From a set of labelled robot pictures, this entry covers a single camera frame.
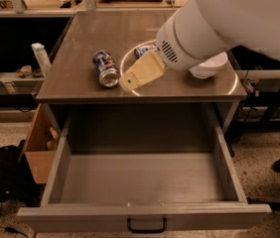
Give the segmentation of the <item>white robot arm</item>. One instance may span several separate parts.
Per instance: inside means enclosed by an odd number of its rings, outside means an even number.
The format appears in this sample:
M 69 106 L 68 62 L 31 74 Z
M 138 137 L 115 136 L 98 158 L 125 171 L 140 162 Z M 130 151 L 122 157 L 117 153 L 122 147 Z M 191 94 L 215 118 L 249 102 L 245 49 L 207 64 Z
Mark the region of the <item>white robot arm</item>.
M 159 29 L 155 45 L 122 74 L 124 90 L 167 68 L 209 78 L 219 71 L 219 56 L 238 45 L 280 61 L 280 0 L 188 0 Z

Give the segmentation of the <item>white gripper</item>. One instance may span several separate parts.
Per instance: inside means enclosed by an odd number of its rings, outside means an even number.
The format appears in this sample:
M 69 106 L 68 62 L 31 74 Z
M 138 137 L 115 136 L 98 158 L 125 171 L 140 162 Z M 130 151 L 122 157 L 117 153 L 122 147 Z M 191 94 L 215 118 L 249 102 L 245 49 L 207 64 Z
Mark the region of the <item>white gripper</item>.
M 219 37 L 197 6 L 182 7 L 158 31 L 157 52 L 146 52 L 119 78 L 124 91 L 135 90 L 165 73 L 189 69 L 219 53 Z

